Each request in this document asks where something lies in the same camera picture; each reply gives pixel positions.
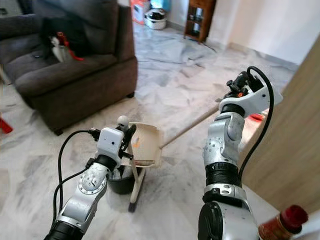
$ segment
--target broom handle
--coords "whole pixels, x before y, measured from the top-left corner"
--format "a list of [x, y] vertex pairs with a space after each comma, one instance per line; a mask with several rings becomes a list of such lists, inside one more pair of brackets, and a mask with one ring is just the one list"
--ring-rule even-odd
[[185, 134], [187, 131], [189, 131], [190, 129], [192, 129], [194, 126], [198, 125], [199, 123], [201, 123], [203, 120], [207, 119], [208, 117], [210, 117], [211, 115], [215, 114], [216, 112], [218, 112], [219, 110], [219, 104], [215, 105], [213, 108], [211, 108], [209, 111], [207, 111], [205, 114], [201, 115], [200, 117], [198, 117], [196, 120], [194, 120], [189, 126], [185, 127], [184, 129], [182, 129], [180, 132], [178, 132], [175, 136], [173, 136], [172, 138], [170, 138], [169, 140], [167, 140], [164, 144], [162, 144], [160, 146], [160, 149], [163, 149], [164, 147], [166, 147], [167, 145], [169, 145], [170, 143], [172, 143], [174, 140], [176, 140], [177, 138], [179, 138], [181, 135]]

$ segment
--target red item on floor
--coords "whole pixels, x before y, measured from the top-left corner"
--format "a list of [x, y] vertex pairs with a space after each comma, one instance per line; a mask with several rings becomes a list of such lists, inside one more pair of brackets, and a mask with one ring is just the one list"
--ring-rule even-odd
[[5, 134], [11, 133], [13, 130], [13, 128], [8, 123], [6, 123], [5, 120], [3, 120], [1, 117], [0, 117], [0, 128]]
[[261, 224], [258, 228], [261, 240], [289, 240], [302, 230], [302, 224], [308, 221], [306, 211], [292, 205], [273, 219]]
[[251, 114], [249, 118], [255, 122], [260, 123], [264, 119], [264, 116], [262, 114], [254, 113], [254, 114]]

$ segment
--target red bottle cap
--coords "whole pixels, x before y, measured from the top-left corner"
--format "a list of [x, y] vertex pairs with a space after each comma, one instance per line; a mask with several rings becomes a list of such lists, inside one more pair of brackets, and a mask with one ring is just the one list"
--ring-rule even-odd
[[282, 225], [294, 233], [301, 229], [301, 225], [308, 221], [307, 212], [298, 205], [292, 205], [280, 214]]

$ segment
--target rice cooker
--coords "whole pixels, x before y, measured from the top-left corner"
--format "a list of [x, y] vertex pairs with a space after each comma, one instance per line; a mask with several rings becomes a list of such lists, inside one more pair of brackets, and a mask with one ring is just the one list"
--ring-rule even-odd
[[153, 8], [145, 14], [145, 24], [155, 30], [161, 30], [166, 27], [166, 12], [162, 8]]

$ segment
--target sofa armrest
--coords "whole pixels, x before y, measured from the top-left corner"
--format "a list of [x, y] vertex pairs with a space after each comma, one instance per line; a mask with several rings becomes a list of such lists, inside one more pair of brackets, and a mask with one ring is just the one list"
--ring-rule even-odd
[[35, 14], [0, 18], [0, 41], [40, 31]]
[[23, 97], [34, 97], [70, 84], [88, 74], [108, 68], [117, 62], [113, 55], [91, 55], [83, 61], [60, 62], [19, 77], [15, 88]]
[[129, 6], [119, 5], [115, 55], [123, 62], [135, 57], [134, 33]]

